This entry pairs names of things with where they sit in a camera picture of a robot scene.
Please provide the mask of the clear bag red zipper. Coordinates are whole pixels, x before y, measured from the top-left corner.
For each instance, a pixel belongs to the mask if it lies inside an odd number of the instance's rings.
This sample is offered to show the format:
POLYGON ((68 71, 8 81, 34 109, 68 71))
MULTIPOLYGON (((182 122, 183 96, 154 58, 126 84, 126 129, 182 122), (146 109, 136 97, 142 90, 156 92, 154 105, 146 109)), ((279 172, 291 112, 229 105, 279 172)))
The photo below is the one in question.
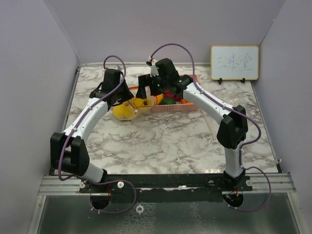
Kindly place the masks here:
POLYGON ((163 99, 163 94, 151 96, 146 89, 147 98, 132 98, 123 102, 121 105, 115 106, 112 110, 114 117, 119 120, 133 120, 139 115, 149 111, 152 107, 159 105, 163 99))

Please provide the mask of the orange green mango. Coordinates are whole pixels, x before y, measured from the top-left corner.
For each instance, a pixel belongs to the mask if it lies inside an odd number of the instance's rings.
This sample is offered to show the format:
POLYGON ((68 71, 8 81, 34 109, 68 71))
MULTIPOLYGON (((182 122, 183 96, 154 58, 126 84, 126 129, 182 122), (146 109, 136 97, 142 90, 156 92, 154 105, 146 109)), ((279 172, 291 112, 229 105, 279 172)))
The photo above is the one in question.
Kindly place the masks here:
POLYGON ((163 99, 164 99, 163 94, 154 96, 154 104, 159 105, 163 99))

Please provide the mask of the yellow bell pepper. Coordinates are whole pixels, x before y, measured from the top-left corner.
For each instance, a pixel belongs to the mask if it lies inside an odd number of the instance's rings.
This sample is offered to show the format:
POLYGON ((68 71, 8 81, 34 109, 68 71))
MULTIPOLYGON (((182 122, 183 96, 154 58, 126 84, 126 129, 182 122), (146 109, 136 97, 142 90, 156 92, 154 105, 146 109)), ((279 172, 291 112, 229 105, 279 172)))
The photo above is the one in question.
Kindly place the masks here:
POLYGON ((140 98, 134 98, 134 106, 139 108, 150 108, 153 105, 153 102, 149 99, 140 99, 140 98))

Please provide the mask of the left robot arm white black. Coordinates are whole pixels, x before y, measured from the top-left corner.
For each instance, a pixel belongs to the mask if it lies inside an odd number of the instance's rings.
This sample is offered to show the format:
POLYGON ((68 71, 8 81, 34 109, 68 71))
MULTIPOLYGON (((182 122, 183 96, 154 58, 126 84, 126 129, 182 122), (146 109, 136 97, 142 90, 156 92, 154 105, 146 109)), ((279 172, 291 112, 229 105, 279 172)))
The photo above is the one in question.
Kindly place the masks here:
POLYGON ((50 138, 51 167, 61 172, 70 173, 91 181, 96 192, 106 190, 107 172, 90 162, 86 141, 99 120, 114 104, 133 98, 122 71, 106 69, 103 82, 93 90, 88 102, 77 119, 62 133, 53 133, 50 138))

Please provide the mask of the yellow orange fruit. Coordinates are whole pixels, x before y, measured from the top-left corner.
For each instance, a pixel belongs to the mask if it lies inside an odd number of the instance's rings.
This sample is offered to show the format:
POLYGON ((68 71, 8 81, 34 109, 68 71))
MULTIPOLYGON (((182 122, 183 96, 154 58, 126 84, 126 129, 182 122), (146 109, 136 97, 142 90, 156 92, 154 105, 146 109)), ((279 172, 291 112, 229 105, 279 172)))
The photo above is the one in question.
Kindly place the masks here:
POLYGON ((128 102, 115 106, 113 115, 119 120, 132 120, 135 117, 135 110, 128 102))

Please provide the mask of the clear bag white zipper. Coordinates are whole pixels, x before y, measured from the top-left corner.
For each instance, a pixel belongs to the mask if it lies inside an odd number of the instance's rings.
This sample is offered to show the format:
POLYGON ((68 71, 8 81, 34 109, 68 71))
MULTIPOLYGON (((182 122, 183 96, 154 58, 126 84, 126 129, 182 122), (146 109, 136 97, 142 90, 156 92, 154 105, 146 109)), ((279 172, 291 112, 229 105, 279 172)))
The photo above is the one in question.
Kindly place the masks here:
POLYGON ((200 95, 203 104, 200 109, 203 110, 208 116, 216 121, 219 125, 224 118, 224 115, 228 115, 234 107, 218 99, 217 97, 208 94, 200 95))

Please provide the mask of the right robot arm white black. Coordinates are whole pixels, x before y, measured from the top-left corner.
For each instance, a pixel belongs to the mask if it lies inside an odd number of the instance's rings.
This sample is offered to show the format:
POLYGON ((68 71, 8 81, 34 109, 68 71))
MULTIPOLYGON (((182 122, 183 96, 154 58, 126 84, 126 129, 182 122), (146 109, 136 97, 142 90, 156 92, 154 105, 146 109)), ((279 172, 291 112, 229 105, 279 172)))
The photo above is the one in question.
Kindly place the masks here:
POLYGON ((224 185, 230 191, 236 190, 242 183, 240 177, 245 174, 239 157, 239 148, 248 131, 245 108, 241 105, 232 107, 208 94, 194 76, 181 76, 168 58, 149 62, 148 65, 151 68, 150 73, 138 77, 136 97, 145 99, 146 87, 149 87, 152 96, 169 91, 193 103, 212 117, 219 125, 217 140, 225 150, 224 185))

